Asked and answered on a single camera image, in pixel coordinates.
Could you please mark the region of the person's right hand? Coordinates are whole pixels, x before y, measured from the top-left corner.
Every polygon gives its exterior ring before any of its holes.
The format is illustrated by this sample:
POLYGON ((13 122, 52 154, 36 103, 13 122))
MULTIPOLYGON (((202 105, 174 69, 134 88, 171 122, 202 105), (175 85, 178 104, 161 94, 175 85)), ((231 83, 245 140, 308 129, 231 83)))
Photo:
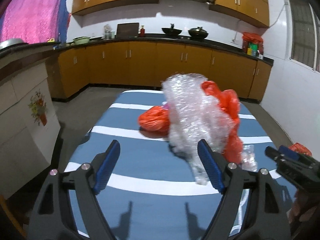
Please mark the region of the person's right hand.
POLYGON ((297 190, 294 197, 295 201, 288 214, 290 226, 298 222, 308 222, 319 207, 319 193, 297 190))

